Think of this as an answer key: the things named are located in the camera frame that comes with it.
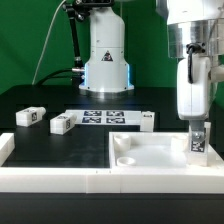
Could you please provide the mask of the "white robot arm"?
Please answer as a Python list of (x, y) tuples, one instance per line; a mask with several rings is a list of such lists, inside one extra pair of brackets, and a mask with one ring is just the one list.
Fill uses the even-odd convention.
[[(91, 53), (80, 89), (96, 95), (133, 88), (124, 59), (125, 25), (109, 6), (111, 1), (87, 2)], [(179, 118), (189, 122), (192, 140), (202, 142), (216, 84), (224, 81), (224, 67), (218, 62), (224, 55), (224, 0), (156, 0), (156, 11), (167, 22), (169, 56), (179, 60)]]

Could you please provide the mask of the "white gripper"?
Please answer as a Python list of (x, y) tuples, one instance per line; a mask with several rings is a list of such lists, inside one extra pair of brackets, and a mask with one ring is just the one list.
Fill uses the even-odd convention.
[(204, 119), (209, 110), (211, 62), (208, 57), (193, 56), (193, 82), (188, 81), (188, 59), (178, 63), (177, 111), (181, 120), (190, 120), (191, 137), (194, 142), (204, 141)]

